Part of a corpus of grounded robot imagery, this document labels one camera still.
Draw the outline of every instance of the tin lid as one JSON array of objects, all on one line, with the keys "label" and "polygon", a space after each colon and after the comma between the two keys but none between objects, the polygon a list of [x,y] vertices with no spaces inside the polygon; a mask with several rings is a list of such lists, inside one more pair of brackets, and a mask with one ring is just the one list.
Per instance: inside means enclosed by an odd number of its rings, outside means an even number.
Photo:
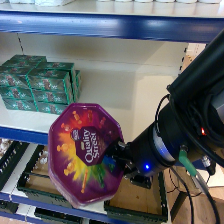
[{"label": "tin lid", "polygon": [[105,151],[118,138],[120,125],[97,104],[70,104],[51,126],[49,176],[74,207],[116,193],[123,170]]}]

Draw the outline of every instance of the cable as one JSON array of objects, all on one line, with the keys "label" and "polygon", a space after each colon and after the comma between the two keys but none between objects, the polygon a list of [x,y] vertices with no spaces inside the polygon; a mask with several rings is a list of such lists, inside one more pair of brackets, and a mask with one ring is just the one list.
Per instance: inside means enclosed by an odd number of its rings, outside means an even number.
[{"label": "cable", "polygon": [[169,194],[169,193],[172,193],[174,192],[175,190],[177,190],[177,188],[175,187],[172,191],[167,191],[166,193]]},{"label": "cable", "polygon": [[[176,186],[176,184],[174,184],[174,182],[173,182],[173,179],[172,179],[172,176],[171,176],[171,173],[170,173],[170,169],[169,169],[169,175],[170,175],[170,180],[171,180],[171,182],[172,182],[172,184],[173,184],[173,186],[174,186],[174,189],[171,190],[171,191],[168,191],[168,192],[166,192],[166,193],[169,194],[169,193],[174,192],[175,190],[178,190],[178,191],[180,192],[180,190],[178,189],[178,187]],[[200,192],[200,193],[198,193],[198,194],[196,194],[196,195],[191,195],[191,197],[192,197],[192,198],[195,198],[195,197],[198,197],[198,196],[201,195],[201,194],[202,194],[202,192]]]},{"label": "cable", "polygon": [[205,193],[205,195],[207,196],[211,206],[212,206],[212,209],[213,209],[213,212],[215,214],[215,219],[216,219],[216,224],[220,224],[220,217],[219,217],[219,212],[218,212],[218,209],[216,207],[216,204],[212,198],[212,196],[210,195],[209,191],[208,191],[208,188],[206,185],[204,184],[200,184],[200,186],[202,187],[202,190],[203,192]]},{"label": "cable", "polygon": [[170,169],[177,176],[177,178],[180,180],[180,182],[184,185],[184,187],[187,191],[187,195],[188,195],[188,198],[189,198],[189,201],[190,201],[190,206],[191,206],[191,224],[194,224],[194,205],[193,205],[193,201],[192,201],[192,198],[191,198],[190,191],[189,191],[186,183],[183,181],[183,179],[180,177],[180,175],[176,172],[176,170],[174,170],[173,167],[170,167]]},{"label": "cable", "polygon": [[213,198],[212,198],[212,196],[210,195],[209,192],[206,194],[206,196],[207,196],[207,198],[208,198],[208,200],[209,200],[209,202],[212,206],[212,209],[214,211],[216,224],[220,224],[220,217],[219,217],[219,212],[218,212],[218,209],[216,207],[216,204],[215,204],[215,202],[214,202],[214,200],[213,200]]},{"label": "cable", "polygon": [[218,156],[216,153],[214,153],[207,145],[204,145],[202,142],[199,142],[197,139],[197,136],[191,131],[189,131],[188,127],[184,123],[184,121],[180,118],[175,102],[172,97],[170,97],[170,106],[172,108],[173,113],[175,114],[175,118],[177,119],[179,125],[184,129],[185,133],[188,135],[188,137],[191,139],[191,141],[200,148],[208,157],[210,157],[212,160],[214,160],[216,163],[218,163],[220,166],[224,167],[224,159],[222,159],[220,156]]},{"label": "cable", "polygon": [[160,110],[160,107],[161,107],[163,101],[164,101],[166,98],[169,100],[169,95],[170,95],[170,94],[167,94],[166,96],[164,96],[164,97],[160,100],[159,105],[158,105],[157,110],[156,110],[156,115],[155,115],[155,131],[156,131],[156,134],[157,134],[158,137],[161,137],[160,132],[159,132],[159,128],[158,128],[158,115],[159,115],[159,110]]},{"label": "cable", "polygon": [[189,104],[189,107],[191,109],[193,109],[193,111],[196,113],[196,115],[198,116],[201,124],[200,124],[200,127],[203,127],[207,137],[213,141],[215,144],[218,144],[220,145],[221,147],[223,147],[223,143],[220,142],[219,140],[216,140],[213,136],[211,136],[211,129],[206,125],[205,121],[203,120],[203,117],[202,115],[200,114],[200,112],[198,111],[198,109],[193,105],[193,104]]}]

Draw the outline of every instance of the green box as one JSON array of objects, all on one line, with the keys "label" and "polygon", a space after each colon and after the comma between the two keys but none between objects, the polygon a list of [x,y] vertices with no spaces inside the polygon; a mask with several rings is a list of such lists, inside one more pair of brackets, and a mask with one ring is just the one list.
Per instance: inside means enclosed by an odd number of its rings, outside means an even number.
[{"label": "green box", "polygon": [[81,86],[82,83],[82,77],[81,77],[81,71],[80,70],[75,70],[75,74],[76,74],[76,85],[77,87]]},{"label": "green box", "polygon": [[35,56],[35,55],[21,55],[16,54],[10,60],[16,61],[30,61],[30,62],[46,62],[46,56]]},{"label": "green box", "polygon": [[35,68],[40,62],[8,60],[2,64],[4,67]]},{"label": "green box", "polygon": [[67,71],[70,75],[70,82],[76,80],[75,64],[64,62],[40,62],[37,66],[38,69],[60,70]]},{"label": "green box", "polygon": [[74,102],[78,102],[79,97],[80,97],[80,93],[81,93],[81,89],[80,89],[80,87],[76,86],[76,83],[72,83],[72,87],[73,87]]},{"label": "green box", "polygon": [[39,112],[60,115],[68,105],[36,102]]},{"label": "green box", "polygon": [[60,103],[60,104],[70,104],[73,103],[73,94],[71,88],[65,92],[52,92],[52,91],[42,91],[32,89],[33,97],[35,101],[45,102],[45,103]]},{"label": "green box", "polygon": [[2,96],[2,98],[33,100],[33,96],[30,89],[24,89],[16,86],[0,86],[0,95]]},{"label": "green box", "polygon": [[33,69],[28,74],[28,81],[32,89],[53,92],[65,92],[71,88],[69,73],[65,71]]},{"label": "green box", "polygon": [[3,98],[5,107],[8,110],[25,110],[37,111],[33,100],[18,100],[18,99],[5,99]]},{"label": "green box", "polygon": [[32,68],[9,68],[0,66],[0,86],[29,88],[26,76]]}]

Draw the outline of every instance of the store shelf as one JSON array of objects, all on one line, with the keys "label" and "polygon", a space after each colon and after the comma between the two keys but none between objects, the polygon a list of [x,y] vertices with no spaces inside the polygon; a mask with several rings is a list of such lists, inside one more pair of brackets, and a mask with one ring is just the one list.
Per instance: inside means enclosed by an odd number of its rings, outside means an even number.
[{"label": "store shelf", "polygon": [[[175,76],[151,76],[111,71],[83,73],[79,102],[98,103],[121,125],[124,140],[132,141],[153,122],[166,86]],[[47,145],[47,133],[57,115],[7,110],[0,99],[0,137]]]},{"label": "store shelf", "polygon": [[209,43],[224,28],[223,4],[77,0],[61,7],[38,7],[4,3],[0,31]]},{"label": "store shelf", "polygon": [[[53,205],[53,204],[47,204],[47,203],[43,203],[43,202],[30,200],[22,191],[18,191],[16,186],[17,186],[19,176],[24,171],[27,162],[30,160],[33,152],[36,149],[36,146],[37,145],[35,145],[35,144],[29,145],[29,147],[26,150],[26,153],[21,158],[21,160],[18,163],[18,165],[16,166],[13,174],[9,178],[5,187],[2,189],[1,193],[3,193],[4,195],[8,195],[8,199],[7,199],[8,201],[12,201],[14,203],[19,203],[19,204],[24,204],[24,205],[32,205],[35,207],[44,208],[44,209],[48,209],[48,210],[52,210],[52,211],[58,211],[58,212],[62,212],[65,214],[75,215],[75,216],[79,216],[79,217],[85,217],[85,218],[94,219],[94,220],[101,220],[101,221],[109,222],[109,223],[127,224],[126,222],[118,222],[117,220],[109,219],[106,215],[106,212],[103,209],[103,202],[94,203],[92,205],[83,207],[81,209],[70,209],[70,208],[65,208],[62,206],[57,206],[57,205]],[[24,220],[23,216],[18,215],[18,214],[16,214],[16,215],[5,214],[4,215],[0,212],[0,216],[6,216],[9,218]]]}]

